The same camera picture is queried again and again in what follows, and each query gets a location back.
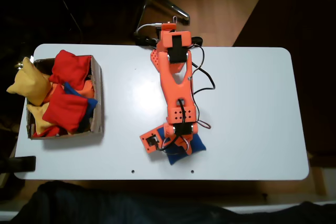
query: white table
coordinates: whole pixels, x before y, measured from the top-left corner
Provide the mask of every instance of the white table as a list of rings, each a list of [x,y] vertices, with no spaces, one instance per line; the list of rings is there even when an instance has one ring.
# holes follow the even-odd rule
[[[102,68],[104,137],[29,140],[23,110],[16,156],[36,156],[24,179],[299,180],[309,172],[291,57],[283,48],[204,47],[203,68],[216,90],[195,95],[207,150],[173,166],[165,154],[147,154],[139,136],[166,118],[160,77],[149,49],[137,46],[43,44],[34,59],[61,49],[94,55]],[[193,49],[193,61],[201,61]],[[198,71],[194,90],[210,87]]]

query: caster wheel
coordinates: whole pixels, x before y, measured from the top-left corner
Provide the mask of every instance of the caster wheel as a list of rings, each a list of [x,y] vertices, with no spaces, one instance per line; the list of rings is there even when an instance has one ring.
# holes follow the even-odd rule
[[[184,26],[188,26],[188,25],[190,25],[190,19],[189,20],[181,19],[181,23]]]

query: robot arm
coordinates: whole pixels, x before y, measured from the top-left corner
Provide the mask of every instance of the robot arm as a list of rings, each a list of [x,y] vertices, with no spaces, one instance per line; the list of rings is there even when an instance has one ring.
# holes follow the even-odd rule
[[[151,60],[160,73],[161,87],[167,102],[167,122],[140,138],[148,153],[162,151],[176,144],[191,155],[190,141],[193,134],[198,132],[196,106],[192,97],[192,55],[188,49],[192,39],[189,31],[175,30],[174,23],[162,24],[157,49],[151,53]],[[182,83],[177,84],[172,74],[180,72],[184,64],[186,74]],[[165,139],[158,133],[161,127]]]

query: white cable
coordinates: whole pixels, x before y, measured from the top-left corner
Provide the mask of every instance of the white cable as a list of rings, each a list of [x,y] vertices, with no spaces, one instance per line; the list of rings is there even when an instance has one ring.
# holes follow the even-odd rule
[[[181,136],[181,138],[183,139],[183,141],[186,143],[187,145],[187,149],[185,150],[186,152],[189,150],[189,143],[187,141],[187,139],[184,138],[184,136]],[[162,145],[161,145],[161,149],[164,147],[164,144],[166,142],[166,140],[168,139],[168,137],[166,137],[163,142],[162,142]]]
[[[185,152],[187,152],[189,150],[189,143],[187,141],[187,139],[184,138],[184,136],[181,136],[181,138],[185,141],[185,143],[187,144],[187,149],[185,150]]]
[[[140,27],[135,31],[135,34],[138,35],[138,32],[140,31],[140,29],[144,28],[145,26],[160,27],[160,26],[162,26],[162,23],[144,24],[144,25],[140,26]]]

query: dark clothing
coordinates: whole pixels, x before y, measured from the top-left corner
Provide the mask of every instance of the dark clothing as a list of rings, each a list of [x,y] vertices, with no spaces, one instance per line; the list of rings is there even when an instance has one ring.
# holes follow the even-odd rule
[[[114,195],[63,182],[47,182],[10,223],[336,223],[336,205],[304,202],[282,211],[240,215],[200,203]]]

